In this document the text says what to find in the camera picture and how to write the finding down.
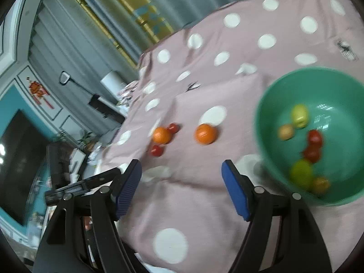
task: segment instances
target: green apple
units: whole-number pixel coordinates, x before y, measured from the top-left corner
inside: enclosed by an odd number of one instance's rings
[[[313,180],[312,164],[310,161],[301,159],[294,163],[289,178],[297,187],[308,191]]]
[[[303,104],[295,105],[291,112],[292,122],[297,128],[304,128],[308,125],[308,109]]]

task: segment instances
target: red chinese knot decoration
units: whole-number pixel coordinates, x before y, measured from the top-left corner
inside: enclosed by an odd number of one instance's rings
[[[44,102],[50,107],[51,109],[54,109],[54,107],[45,99],[45,95],[49,95],[48,91],[41,85],[38,81],[32,81],[29,77],[27,77],[27,80],[29,81],[29,91],[32,95],[32,98],[34,101],[40,106],[41,102],[40,100],[44,100]]]

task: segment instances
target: metal screw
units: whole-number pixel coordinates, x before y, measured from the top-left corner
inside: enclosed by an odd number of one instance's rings
[[[63,195],[63,200],[70,200],[72,198],[72,194],[71,193],[66,193]]]
[[[254,188],[254,192],[257,194],[263,194],[264,193],[264,188],[263,187],[255,187]]]
[[[102,186],[101,188],[100,188],[100,193],[101,194],[105,194],[105,193],[107,193],[107,192],[109,192],[110,191],[110,187],[109,186]]]
[[[300,194],[298,194],[298,193],[293,193],[292,197],[293,197],[294,200],[300,200],[302,198],[302,196]]]

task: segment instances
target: blue gripper pad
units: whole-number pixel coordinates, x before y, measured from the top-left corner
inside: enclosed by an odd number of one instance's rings
[[[250,220],[251,213],[248,208],[246,195],[235,178],[233,170],[229,167],[226,161],[223,162],[221,166],[221,174],[227,191],[229,192],[231,200],[235,206],[236,212],[248,222]]]
[[[138,160],[130,162],[126,171],[121,175],[124,183],[119,195],[116,197],[116,216],[119,219],[125,215],[130,206],[142,176],[142,165]]]

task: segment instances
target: green plant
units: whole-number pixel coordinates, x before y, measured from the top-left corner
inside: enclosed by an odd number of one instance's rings
[[[78,140],[78,143],[82,150],[84,150],[88,143],[92,140],[92,132],[87,132],[86,130],[82,129],[80,131],[81,138]]]
[[[66,131],[61,130],[59,131],[54,137],[53,137],[53,141],[54,142],[67,142],[68,141],[68,136]]]

